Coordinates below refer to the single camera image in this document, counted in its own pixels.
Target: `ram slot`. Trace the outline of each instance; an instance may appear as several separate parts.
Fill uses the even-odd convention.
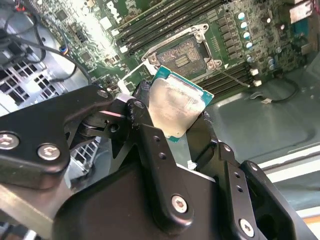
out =
[[[164,18],[166,15],[180,8],[184,4],[190,2],[190,0],[174,0],[169,2],[167,5],[162,6],[154,12],[150,12],[146,16],[141,16],[138,21],[135,23],[128,25],[123,28],[119,28],[119,32],[121,33],[120,42],[124,42],[126,38],[130,37],[132,34],[135,34],[137,31],[147,27],[150,24],[153,24],[157,20]]]
[[[179,19],[180,17],[187,15],[192,9],[198,8],[203,5],[208,0],[193,0],[188,4],[183,5],[182,7],[167,13],[164,18],[159,19],[155,22],[150,22],[144,28],[140,29],[139,31],[130,34],[126,38],[121,38],[121,42],[123,45],[128,43],[137,42],[141,40],[146,34],[152,33],[153,31],[157,31],[168,25],[169,23],[174,22],[175,20]]]
[[[180,30],[182,27],[188,27],[186,24],[188,24],[193,19],[202,16],[206,12],[209,12],[210,10],[219,7],[222,4],[220,0],[212,0],[207,2],[206,4],[198,7],[195,10],[192,10],[187,13],[187,15],[184,15],[180,17],[179,19],[176,19],[174,22],[169,23],[168,25],[164,26],[161,29],[152,31],[148,35],[144,35],[141,37],[139,41],[129,43],[127,45],[127,48],[130,50],[129,54],[135,54],[138,50],[141,48],[147,46],[148,44],[152,43],[153,41],[158,40],[159,38],[166,36],[170,33],[173,33],[177,30]]]
[[[246,84],[251,84],[253,81],[245,63],[228,70],[227,73]],[[239,89],[245,89],[242,85],[222,73],[212,76],[198,83],[198,85],[204,90],[214,94],[216,98]]]

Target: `gray metal floor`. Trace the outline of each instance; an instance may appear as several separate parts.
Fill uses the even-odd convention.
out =
[[[296,211],[320,206],[320,171],[276,182],[275,186]]]

